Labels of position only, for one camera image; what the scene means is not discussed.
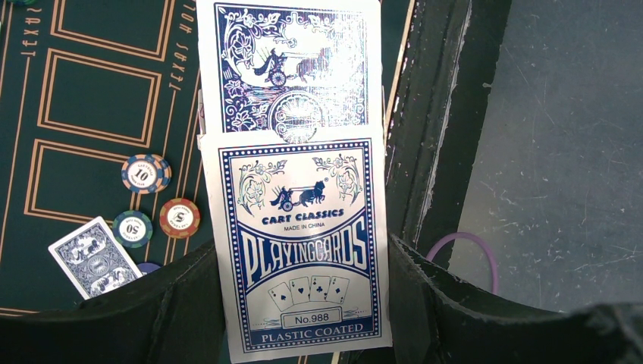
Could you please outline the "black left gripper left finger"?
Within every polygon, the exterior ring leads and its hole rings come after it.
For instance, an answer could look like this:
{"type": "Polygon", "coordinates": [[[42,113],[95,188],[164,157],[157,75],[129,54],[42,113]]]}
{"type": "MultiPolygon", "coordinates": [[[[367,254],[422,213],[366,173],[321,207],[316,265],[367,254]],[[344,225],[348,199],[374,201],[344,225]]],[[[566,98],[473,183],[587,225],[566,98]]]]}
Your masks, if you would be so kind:
{"type": "Polygon", "coordinates": [[[215,245],[76,309],[1,320],[3,363],[216,363],[225,319],[215,245]]]}

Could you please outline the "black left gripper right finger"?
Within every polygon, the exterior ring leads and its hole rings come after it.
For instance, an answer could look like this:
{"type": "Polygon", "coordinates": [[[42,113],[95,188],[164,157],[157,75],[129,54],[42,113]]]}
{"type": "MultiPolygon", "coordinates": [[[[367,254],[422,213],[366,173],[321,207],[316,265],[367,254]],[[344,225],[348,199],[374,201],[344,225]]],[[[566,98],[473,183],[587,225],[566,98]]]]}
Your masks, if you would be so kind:
{"type": "Polygon", "coordinates": [[[640,363],[642,306],[568,313],[484,291],[388,240],[389,318],[399,363],[640,363]]]}

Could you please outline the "purple small blind button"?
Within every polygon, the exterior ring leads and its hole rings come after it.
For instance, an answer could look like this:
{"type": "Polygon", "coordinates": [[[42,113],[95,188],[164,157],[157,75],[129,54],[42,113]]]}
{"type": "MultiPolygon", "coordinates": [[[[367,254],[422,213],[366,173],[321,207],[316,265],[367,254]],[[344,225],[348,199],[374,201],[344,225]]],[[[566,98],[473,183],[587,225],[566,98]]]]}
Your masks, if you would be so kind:
{"type": "Polygon", "coordinates": [[[136,265],[142,275],[147,275],[153,271],[156,271],[161,268],[160,265],[157,265],[152,262],[143,262],[136,265]]]}

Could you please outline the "green chip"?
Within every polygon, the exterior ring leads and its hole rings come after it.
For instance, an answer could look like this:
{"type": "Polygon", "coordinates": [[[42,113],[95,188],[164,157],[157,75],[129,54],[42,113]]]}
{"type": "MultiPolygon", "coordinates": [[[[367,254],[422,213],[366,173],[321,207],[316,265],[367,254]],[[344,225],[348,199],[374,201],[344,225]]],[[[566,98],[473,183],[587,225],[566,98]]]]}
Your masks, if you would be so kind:
{"type": "Polygon", "coordinates": [[[112,231],[122,246],[143,247],[152,239],[152,221],[140,211],[127,210],[113,220],[112,231]]]}

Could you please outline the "orange chip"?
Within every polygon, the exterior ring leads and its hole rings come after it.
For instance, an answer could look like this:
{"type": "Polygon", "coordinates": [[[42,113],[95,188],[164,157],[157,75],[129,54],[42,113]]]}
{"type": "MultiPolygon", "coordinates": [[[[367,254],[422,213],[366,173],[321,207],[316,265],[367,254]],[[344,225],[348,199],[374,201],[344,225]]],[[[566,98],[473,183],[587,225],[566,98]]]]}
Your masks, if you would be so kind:
{"type": "Polygon", "coordinates": [[[201,214],[193,201],[174,198],[162,206],[158,221],[166,235],[175,239],[185,239],[199,230],[201,214]]]}

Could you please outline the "white blue chips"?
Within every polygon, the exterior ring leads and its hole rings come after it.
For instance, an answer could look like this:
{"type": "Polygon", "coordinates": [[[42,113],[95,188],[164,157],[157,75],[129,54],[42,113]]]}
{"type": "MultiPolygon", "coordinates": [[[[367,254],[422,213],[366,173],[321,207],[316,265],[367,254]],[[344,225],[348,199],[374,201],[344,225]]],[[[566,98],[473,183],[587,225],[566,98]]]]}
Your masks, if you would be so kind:
{"type": "Polygon", "coordinates": [[[156,154],[137,154],[121,167],[124,186],[134,193],[158,193],[166,188],[172,177],[170,165],[156,154]]]}

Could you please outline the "blue playing card deck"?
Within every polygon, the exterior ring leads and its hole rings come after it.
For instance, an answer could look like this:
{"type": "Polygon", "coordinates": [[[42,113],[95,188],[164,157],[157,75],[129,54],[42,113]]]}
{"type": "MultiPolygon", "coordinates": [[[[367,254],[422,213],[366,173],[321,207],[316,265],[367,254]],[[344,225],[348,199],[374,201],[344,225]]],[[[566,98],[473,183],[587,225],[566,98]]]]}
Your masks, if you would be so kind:
{"type": "Polygon", "coordinates": [[[200,140],[234,363],[389,347],[378,125],[200,140]]]}

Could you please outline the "card of deck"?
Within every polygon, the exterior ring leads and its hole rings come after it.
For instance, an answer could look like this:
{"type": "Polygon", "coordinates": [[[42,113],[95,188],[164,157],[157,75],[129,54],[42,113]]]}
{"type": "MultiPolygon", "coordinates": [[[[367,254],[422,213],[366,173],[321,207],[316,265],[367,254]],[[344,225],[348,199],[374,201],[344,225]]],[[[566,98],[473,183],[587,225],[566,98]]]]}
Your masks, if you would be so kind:
{"type": "Polygon", "coordinates": [[[205,131],[286,143],[381,129],[377,1],[199,1],[205,131]]]}

